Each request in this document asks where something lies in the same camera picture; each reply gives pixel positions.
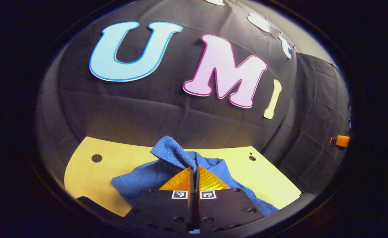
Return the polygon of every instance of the letter u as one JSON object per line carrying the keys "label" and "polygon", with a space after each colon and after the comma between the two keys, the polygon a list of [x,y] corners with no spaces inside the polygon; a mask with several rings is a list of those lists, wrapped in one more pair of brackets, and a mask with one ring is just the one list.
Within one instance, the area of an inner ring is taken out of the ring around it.
{"label": "letter u", "polygon": [[106,27],[91,54],[89,68],[92,74],[106,81],[133,81],[151,74],[159,66],[173,33],[182,31],[180,25],[157,21],[148,25],[153,32],[142,56],[130,63],[116,59],[116,52],[126,33],[139,26],[127,21]]}

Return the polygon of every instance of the blue towel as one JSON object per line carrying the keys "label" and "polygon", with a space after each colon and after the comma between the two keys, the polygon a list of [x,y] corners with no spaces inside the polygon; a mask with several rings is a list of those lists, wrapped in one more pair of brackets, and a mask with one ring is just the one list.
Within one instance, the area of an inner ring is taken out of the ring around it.
{"label": "blue towel", "polygon": [[171,137],[161,138],[150,152],[159,160],[138,166],[126,175],[112,178],[113,187],[131,206],[134,206],[148,189],[159,189],[183,169],[191,166],[196,171],[198,165],[208,169],[230,188],[244,190],[263,215],[268,216],[278,210],[270,203],[258,199],[251,189],[235,181],[222,159],[209,159],[197,152],[185,152]]}

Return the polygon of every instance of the orange object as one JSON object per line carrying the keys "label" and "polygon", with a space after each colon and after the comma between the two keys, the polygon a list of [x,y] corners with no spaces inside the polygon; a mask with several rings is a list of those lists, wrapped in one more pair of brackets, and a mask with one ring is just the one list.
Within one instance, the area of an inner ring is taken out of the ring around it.
{"label": "orange object", "polygon": [[211,191],[211,190],[223,190],[230,189],[220,178],[214,175],[207,169],[199,166],[198,171],[200,173],[198,190],[199,191]]}
{"label": "orange object", "polygon": [[190,191],[190,172],[191,167],[182,170],[167,181],[159,190]]}
{"label": "orange object", "polygon": [[350,141],[350,137],[338,136],[336,139],[336,145],[342,146],[342,147],[347,147],[349,141]]}

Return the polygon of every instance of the letter m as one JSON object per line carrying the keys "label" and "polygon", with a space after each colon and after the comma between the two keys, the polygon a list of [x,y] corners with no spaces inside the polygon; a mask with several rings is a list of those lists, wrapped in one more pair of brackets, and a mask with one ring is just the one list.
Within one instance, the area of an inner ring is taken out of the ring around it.
{"label": "letter m", "polygon": [[268,67],[266,63],[257,56],[250,56],[236,66],[230,42],[209,34],[203,35],[201,39],[206,43],[206,48],[194,77],[183,85],[185,92],[209,96],[213,92],[209,85],[210,78],[215,73],[219,99],[226,97],[238,85],[236,92],[230,95],[229,101],[239,107],[252,107],[260,77]]}

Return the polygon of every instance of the yellow tabletop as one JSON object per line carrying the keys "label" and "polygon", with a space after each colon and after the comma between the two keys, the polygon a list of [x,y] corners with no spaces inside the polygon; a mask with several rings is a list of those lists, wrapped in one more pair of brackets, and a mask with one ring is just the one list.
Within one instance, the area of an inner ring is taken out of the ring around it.
{"label": "yellow tabletop", "polygon": [[[152,147],[85,137],[66,167],[65,188],[75,198],[86,196],[107,210],[124,217],[131,207],[111,185],[111,179],[130,173],[139,165],[157,160],[150,153],[151,149]],[[197,151],[206,158],[224,159],[236,181],[253,190],[259,199],[279,209],[293,202],[301,193],[252,146],[226,149],[185,149],[185,151]],[[103,157],[98,163],[91,159],[96,154]]]}

